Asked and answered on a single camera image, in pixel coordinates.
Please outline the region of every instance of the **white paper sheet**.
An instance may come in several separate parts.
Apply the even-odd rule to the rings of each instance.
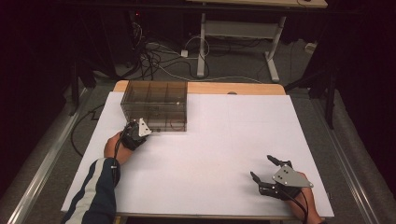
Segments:
[[[111,92],[75,180],[66,211],[106,140],[125,125],[122,92]],[[185,133],[154,133],[121,167],[116,187],[120,214],[290,217],[280,200],[261,196],[250,171],[274,183],[279,169],[266,159],[291,160],[315,185],[322,217],[333,217],[289,96],[188,95]]]

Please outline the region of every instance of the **silver metal plate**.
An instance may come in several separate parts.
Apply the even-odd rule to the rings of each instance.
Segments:
[[[273,179],[282,185],[298,188],[313,188],[314,185],[288,165],[282,166]]]
[[[139,120],[139,136],[144,137],[146,135],[151,134],[152,131],[149,129],[149,126],[143,119]]]

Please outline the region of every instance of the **white desk frame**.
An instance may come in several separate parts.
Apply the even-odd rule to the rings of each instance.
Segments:
[[[261,1],[247,1],[247,0],[190,0],[193,2],[206,3],[231,3],[231,4],[248,4],[248,5],[266,5],[278,7],[326,7],[327,4],[323,0],[312,0],[311,2],[299,2],[298,0],[261,0]],[[274,55],[276,52],[279,38],[282,35],[283,27],[286,17],[281,17],[278,23],[252,23],[252,22],[235,22],[235,21],[207,21],[206,14],[202,14],[201,19],[201,43],[200,55],[198,56],[197,76],[203,77],[205,75],[205,36],[206,35],[223,35],[235,37],[251,37],[251,38],[267,38],[272,39],[272,46],[270,51],[265,51],[265,61],[267,63],[271,79],[273,82],[279,82],[279,75],[276,71],[274,63]]]

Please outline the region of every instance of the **desk leg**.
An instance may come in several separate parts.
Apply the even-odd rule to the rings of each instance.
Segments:
[[[282,31],[283,31],[283,26],[285,24],[285,20],[286,20],[286,17],[280,18],[279,24],[276,28],[275,36],[273,38],[273,44],[271,47],[271,51],[265,52],[265,59],[268,64],[268,69],[270,70],[271,79],[273,80],[273,82],[276,82],[276,83],[279,82],[279,76],[277,75],[276,67],[274,64],[274,55],[275,55],[275,51],[277,48],[277,43],[279,42],[280,35],[282,34]]]
[[[205,75],[205,21],[206,21],[206,14],[203,13],[201,18],[201,39],[200,39],[200,48],[199,48],[198,65],[197,65],[198,77],[203,77]]]

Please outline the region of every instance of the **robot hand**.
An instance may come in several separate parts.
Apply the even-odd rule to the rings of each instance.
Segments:
[[[134,151],[146,142],[149,134],[151,134],[151,130],[143,119],[140,119],[138,123],[134,120],[128,123],[122,131],[121,142],[125,147]]]
[[[267,158],[274,165],[280,165],[280,170],[273,175],[275,184],[261,182],[258,176],[250,172],[253,180],[259,185],[261,195],[286,201],[294,199],[301,192],[301,188],[314,187],[311,182],[291,168],[290,161],[279,161],[272,156],[267,156]]]

